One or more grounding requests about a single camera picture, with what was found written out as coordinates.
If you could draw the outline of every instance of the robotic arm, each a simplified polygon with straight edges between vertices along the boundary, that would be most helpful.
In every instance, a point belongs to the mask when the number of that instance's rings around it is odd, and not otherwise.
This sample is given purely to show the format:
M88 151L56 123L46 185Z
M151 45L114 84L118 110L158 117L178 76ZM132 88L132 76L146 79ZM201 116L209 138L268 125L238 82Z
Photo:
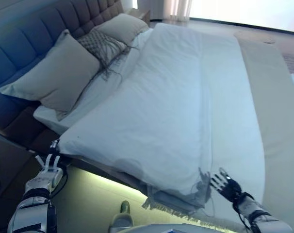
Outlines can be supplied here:
M51 194L59 184L65 171L58 167L60 156L52 142L44 163L36 156L42 170L25 185L22 201L17 206L9 225L8 233L42 232L56 233L56 211L51 203Z
M232 202L233 209L244 216L253 233L293 233L293 230L285 222L272 217L255 199L247 192L242 192L240 185L233 180L222 168L220 174L211 180L211 186L224 198Z

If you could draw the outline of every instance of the tufted headboard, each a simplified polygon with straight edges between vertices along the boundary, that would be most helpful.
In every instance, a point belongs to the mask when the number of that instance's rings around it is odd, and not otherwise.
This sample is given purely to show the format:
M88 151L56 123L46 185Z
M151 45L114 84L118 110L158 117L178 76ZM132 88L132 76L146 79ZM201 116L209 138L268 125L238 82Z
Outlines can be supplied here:
M0 87L12 83L38 62L69 29L74 38L123 12L120 0L59 0L0 28ZM58 135L33 117L39 106L0 93L0 134L45 153Z

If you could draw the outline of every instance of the nightstand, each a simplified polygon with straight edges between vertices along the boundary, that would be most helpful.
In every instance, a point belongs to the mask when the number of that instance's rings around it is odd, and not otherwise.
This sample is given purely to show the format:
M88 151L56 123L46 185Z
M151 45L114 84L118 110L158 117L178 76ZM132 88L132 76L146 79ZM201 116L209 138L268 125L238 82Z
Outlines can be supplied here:
M148 26L150 26L150 10L139 10L139 9L132 8L131 10L127 12L127 14L141 19Z

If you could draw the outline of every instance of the gray pillow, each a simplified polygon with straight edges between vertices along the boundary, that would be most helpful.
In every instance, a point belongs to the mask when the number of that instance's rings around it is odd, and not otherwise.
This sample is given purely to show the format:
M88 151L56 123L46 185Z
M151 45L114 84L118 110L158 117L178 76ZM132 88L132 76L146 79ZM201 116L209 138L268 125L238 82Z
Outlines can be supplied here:
M102 69L106 69L111 61L127 47L124 43L101 33L96 28L77 41L99 60Z
M65 30L42 61L14 83L1 87L0 92L39 100L55 109L61 120L72 110L98 70L99 61Z
M148 28L148 25L144 21L127 14L119 14L111 20L97 26L97 30L100 32L129 46L139 33L148 30Z

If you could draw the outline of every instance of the white pillow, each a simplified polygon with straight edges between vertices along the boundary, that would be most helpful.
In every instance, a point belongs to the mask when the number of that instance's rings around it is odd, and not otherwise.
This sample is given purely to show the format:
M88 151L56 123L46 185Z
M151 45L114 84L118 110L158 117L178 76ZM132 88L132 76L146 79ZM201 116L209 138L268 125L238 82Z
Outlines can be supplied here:
M129 46L139 33L148 30L148 28L148 25L144 21L127 14L119 14L111 20L97 26L97 30L100 32Z
M98 70L99 61L65 30L42 61L14 83L1 87L0 92L39 100L55 109L61 120Z

